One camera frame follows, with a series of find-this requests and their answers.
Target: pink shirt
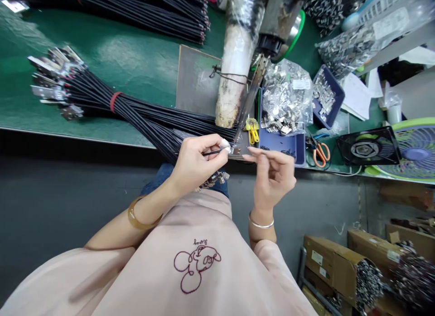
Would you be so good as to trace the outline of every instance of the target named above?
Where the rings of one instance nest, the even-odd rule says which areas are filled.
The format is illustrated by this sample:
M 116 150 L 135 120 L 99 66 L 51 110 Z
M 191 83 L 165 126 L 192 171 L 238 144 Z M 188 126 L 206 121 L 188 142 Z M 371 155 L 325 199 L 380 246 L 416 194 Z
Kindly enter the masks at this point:
M 262 240 L 252 251 L 228 198 L 202 190 L 180 199 L 137 251 L 78 248 L 50 259 L 4 315 L 317 314 L 278 246 Z

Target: cardboard box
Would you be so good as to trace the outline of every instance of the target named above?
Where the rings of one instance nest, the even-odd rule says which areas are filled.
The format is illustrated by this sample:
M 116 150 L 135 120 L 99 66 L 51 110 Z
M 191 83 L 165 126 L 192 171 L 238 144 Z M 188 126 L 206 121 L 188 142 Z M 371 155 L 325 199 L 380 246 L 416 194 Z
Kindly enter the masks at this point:
M 308 267 L 305 268 L 305 279 L 311 283 L 312 286 L 324 297 L 332 297 L 335 294 L 335 290 L 327 285 L 320 277 L 318 277 Z M 341 297 L 341 309 L 339 310 L 342 316 L 352 316 L 352 306 Z
M 385 231 L 387 233 L 387 238 L 391 243 L 403 240 L 412 241 L 417 254 L 430 260 L 432 263 L 435 263 L 434 236 L 393 224 L 386 224 Z
M 356 307 L 356 266 L 367 258 L 324 238 L 305 236 L 304 247 L 306 266 Z
M 348 247 L 370 259 L 384 278 L 392 279 L 391 268 L 397 266 L 405 250 L 361 230 L 348 231 Z
M 361 230 L 348 231 L 348 246 L 375 263 L 383 274 L 382 280 L 387 284 L 392 280 L 391 268 L 395 267 L 400 257 L 406 253 L 399 246 Z M 400 302 L 387 293 L 377 299 L 376 309 L 392 316 L 406 315 Z
M 390 203 L 435 211 L 434 189 L 425 184 L 387 180 L 381 183 L 380 194 Z
M 330 316 L 331 313 L 326 310 L 325 306 L 316 298 L 316 296 L 310 291 L 309 288 L 304 286 L 302 288 L 302 293 L 307 297 L 310 304 L 313 306 L 314 310 L 319 316 Z

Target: gold bangle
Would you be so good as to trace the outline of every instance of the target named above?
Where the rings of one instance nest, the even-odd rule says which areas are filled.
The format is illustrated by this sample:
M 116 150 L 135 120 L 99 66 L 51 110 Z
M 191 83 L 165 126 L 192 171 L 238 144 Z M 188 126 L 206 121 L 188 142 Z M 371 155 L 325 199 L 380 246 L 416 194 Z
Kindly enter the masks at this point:
M 150 224 L 150 225 L 146 225 L 146 224 L 142 224 L 141 222 L 139 222 L 137 220 L 137 218 L 135 217 L 135 212 L 134 212 L 134 208 L 136 203 L 138 202 L 138 200 L 144 198 L 146 195 L 143 196 L 139 196 L 138 198 L 136 198 L 129 206 L 128 208 L 128 220 L 130 221 L 130 224 L 133 225 L 134 228 L 141 230 L 141 231 L 146 231 L 149 229 L 154 228 L 157 224 L 159 224 L 159 222 L 162 220 L 163 214 L 157 219 L 157 221 L 155 221 L 154 223 Z

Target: green workbench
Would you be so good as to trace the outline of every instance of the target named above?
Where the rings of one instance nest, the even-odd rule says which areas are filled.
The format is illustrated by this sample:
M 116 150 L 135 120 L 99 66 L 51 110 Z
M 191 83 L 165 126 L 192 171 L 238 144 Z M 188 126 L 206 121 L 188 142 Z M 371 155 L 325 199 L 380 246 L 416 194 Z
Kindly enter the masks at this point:
M 70 45 L 90 69 L 117 91 L 161 105 L 175 107 L 179 45 L 185 44 L 221 57 L 225 16 L 209 9 L 211 31 L 204 46 L 150 33 L 107 19 L 66 10 L 30 10 L 15 15 L 0 5 L 0 127 L 18 131 L 68 136 L 91 141 L 152 148 L 151 143 L 127 122 L 105 118 L 84 118 L 66 122 L 57 108 L 39 102 L 30 90 L 34 68 L 27 56 L 45 55 L 48 48 Z M 307 19 L 289 59 L 313 77 L 322 61 L 314 47 L 320 37 Z M 346 112 L 338 116 L 340 133 L 381 126 L 383 113 L 372 102 L 370 120 L 361 122 Z M 325 140 L 331 150 L 335 139 Z M 307 154 L 307 165 L 310 154 Z M 329 171 L 352 172 L 336 150 Z

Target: hand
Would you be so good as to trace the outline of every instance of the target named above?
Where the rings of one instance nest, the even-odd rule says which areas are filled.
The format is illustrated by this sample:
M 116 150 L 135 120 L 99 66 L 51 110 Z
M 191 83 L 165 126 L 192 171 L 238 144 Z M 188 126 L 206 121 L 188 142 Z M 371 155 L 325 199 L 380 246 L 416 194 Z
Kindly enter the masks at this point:
M 202 155 L 218 151 L 219 145 L 229 146 L 228 142 L 218 134 L 183 140 L 177 164 L 169 177 L 180 196 L 195 190 L 228 162 L 229 147 L 222 149 L 219 154 Z
M 243 158 L 257 164 L 254 209 L 272 210 L 295 187 L 295 159 L 277 151 L 248 148 L 252 155 L 243 155 Z

